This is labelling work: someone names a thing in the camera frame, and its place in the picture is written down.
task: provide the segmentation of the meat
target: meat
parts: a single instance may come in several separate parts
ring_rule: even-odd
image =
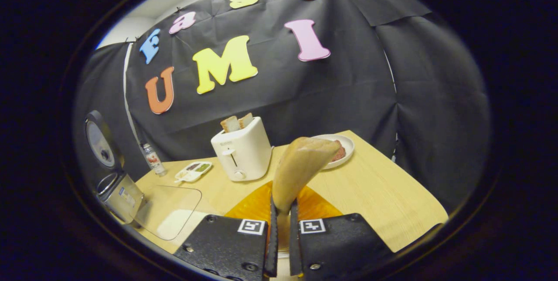
[[[334,140],[334,142],[339,144],[340,148],[339,148],[339,150],[337,150],[337,154],[335,154],[335,156],[333,156],[333,159],[331,160],[331,162],[340,160],[341,158],[343,158],[346,155],[345,148],[341,145],[341,142],[339,140]]]

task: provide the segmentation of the knob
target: knob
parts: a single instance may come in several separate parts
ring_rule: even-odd
[[[246,174],[242,171],[235,172],[235,177],[239,180],[243,180],[246,178]]]

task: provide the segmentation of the pink letter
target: pink letter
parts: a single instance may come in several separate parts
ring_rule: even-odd
[[[329,57],[331,51],[322,47],[316,33],[313,31],[312,20],[296,20],[285,23],[285,27],[290,28],[299,42],[299,60],[312,61]]]
[[[172,35],[174,33],[177,33],[181,29],[187,29],[188,27],[191,27],[196,22],[196,20],[194,20],[195,15],[196,13],[192,11],[175,19],[174,25],[171,27],[171,29],[169,29],[169,33]]]

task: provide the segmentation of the ground meat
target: ground meat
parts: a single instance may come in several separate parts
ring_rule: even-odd
[[[341,142],[339,140],[335,140],[335,142],[337,144],[339,144],[339,146],[341,146]],[[345,148],[343,146],[341,146],[339,148],[339,150],[337,150],[337,154],[335,154],[335,156],[333,157],[333,159],[331,160],[331,162],[340,160],[341,158],[343,158],[345,156],[346,152],[345,152]]]
[[[189,166],[189,167],[187,168],[187,170],[189,170],[189,171],[190,171],[190,170],[194,170],[194,168],[195,168],[196,166],[199,166],[199,163],[196,163],[196,164],[193,164],[193,165]]]

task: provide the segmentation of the dial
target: dial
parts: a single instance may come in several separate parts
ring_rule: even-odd
[[[97,160],[112,168],[115,164],[114,154],[97,124],[88,120],[85,122],[85,130],[87,141]]]
[[[246,178],[246,174],[242,171],[235,172],[235,177],[239,180],[243,180]]]

